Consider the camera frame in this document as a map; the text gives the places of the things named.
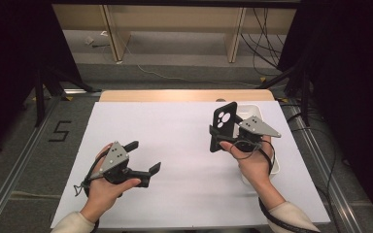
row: sleeve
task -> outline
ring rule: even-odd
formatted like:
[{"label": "sleeve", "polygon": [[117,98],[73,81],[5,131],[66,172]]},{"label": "sleeve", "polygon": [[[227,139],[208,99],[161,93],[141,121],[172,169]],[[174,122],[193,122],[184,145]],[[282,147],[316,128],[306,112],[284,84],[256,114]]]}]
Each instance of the sleeve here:
[{"label": "sleeve", "polygon": [[51,233],[89,233],[94,226],[95,224],[88,221],[81,213],[73,212],[64,217]]},{"label": "sleeve", "polygon": [[[271,214],[271,216],[274,216],[275,218],[285,223],[291,224],[293,226],[297,226],[297,227],[301,227],[301,228],[309,229],[309,230],[314,230],[314,231],[320,231],[301,209],[299,209],[298,207],[296,207],[290,202],[285,202],[269,210],[269,213]],[[290,232],[274,224],[270,220],[268,220],[268,224],[271,227],[271,229],[276,233]]]}]

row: white table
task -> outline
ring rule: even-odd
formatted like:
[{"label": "white table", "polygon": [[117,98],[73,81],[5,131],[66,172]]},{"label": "white table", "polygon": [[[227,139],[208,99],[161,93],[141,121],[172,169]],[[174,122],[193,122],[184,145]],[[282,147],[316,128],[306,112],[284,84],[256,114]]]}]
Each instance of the white table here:
[{"label": "white table", "polygon": [[[280,172],[272,183],[315,223],[329,222],[279,104],[257,105],[264,120],[282,134],[273,138]],[[253,189],[244,184],[237,162],[225,151],[209,152],[209,125],[220,102],[96,103],[52,227],[82,208],[73,185],[84,179],[94,156],[108,143],[139,141],[129,167],[161,170],[150,187],[132,188],[100,219],[100,228],[121,230],[248,227],[266,224]]]}]

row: wrist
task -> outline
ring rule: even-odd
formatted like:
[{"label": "wrist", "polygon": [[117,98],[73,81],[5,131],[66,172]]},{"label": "wrist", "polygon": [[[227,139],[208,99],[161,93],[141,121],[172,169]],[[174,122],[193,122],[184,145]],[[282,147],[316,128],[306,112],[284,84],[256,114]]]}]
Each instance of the wrist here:
[{"label": "wrist", "polygon": [[88,204],[86,204],[80,211],[81,215],[83,215],[86,220],[95,223],[105,212],[100,211],[97,208],[92,208]]},{"label": "wrist", "polygon": [[252,185],[268,211],[286,202],[286,199],[269,179],[262,182],[258,181],[257,183],[252,183]]},{"label": "wrist", "polygon": [[253,186],[256,192],[267,190],[273,187],[271,181],[269,180],[269,177],[250,180],[250,184]]}]

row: aluminum rail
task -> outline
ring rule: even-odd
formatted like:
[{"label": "aluminum rail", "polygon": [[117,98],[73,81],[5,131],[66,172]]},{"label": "aluminum rail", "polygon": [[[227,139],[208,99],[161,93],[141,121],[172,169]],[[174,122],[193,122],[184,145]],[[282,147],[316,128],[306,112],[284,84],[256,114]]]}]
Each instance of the aluminum rail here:
[{"label": "aluminum rail", "polygon": [[[299,108],[292,107],[291,111],[293,114],[298,114]],[[347,201],[347,198],[345,197],[344,193],[342,192],[340,188],[340,185],[338,184],[334,175],[331,173],[331,166],[325,160],[325,157],[323,156],[323,153],[311,129],[308,129],[308,127],[306,127],[306,125],[304,124],[304,121],[300,117],[296,118],[296,123],[300,128],[305,129],[305,130],[301,130],[301,134],[311,154],[313,155],[313,158],[320,170],[323,180],[325,182],[330,180],[329,194],[331,195],[331,199],[333,200],[334,205],[337,208],[338,213],[344,222],[345,228],[347,229],[348,232],[351,232],[351,233],[363,232],[362,228],[359,226],[357,222],[356,215],[353,209],[351,208],[350,204]]]},{"label": "aluminum rail", "polygon": [[38,127],[35,127],[35,129],[33,130],[28,142],[26,143],[25,147],[20,153],[19,158],[17,159],[17,162],[11,170],[11,173],[8,175],[7,179],[2,184],[0,189],[0,215],[3,209],[5,208],[5,205],[7,204],[9,198],[11,197],[12,191],[17,186],[17,182],[19,181],[20,176],[22,175],[27,165],[29,158],[31,157],[34,149],[36,148],[41,139],[43,132],[45,131],[48,119],[50,118],[57,104],[60,102],[60,99],[61,98],[59,96],[52,97],[47,107],[46,116],[43,118],[41,124]]}]

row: left hand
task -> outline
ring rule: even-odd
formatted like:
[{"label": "left hand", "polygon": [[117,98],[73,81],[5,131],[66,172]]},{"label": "left hand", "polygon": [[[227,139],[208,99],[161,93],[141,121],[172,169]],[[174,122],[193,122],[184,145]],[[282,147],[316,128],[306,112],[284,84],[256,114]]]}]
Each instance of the left hand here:
[{"label": "left hand", "polygon": [[[111,146],[112,144],[107,145],[96,157]],[[105,157],[101,158],[93,171],[99,171],[104,160]],[[124,183],[113,184],[109,183],[104,178],[93,180],[90,183],[89,196],[85,206],[81,210],[81,214],[90,222],[96,222],[106,211],[114,206],[117,198],[121,194],[138,185],[140,182],[141,180],[139,179],[130,179]]]}]

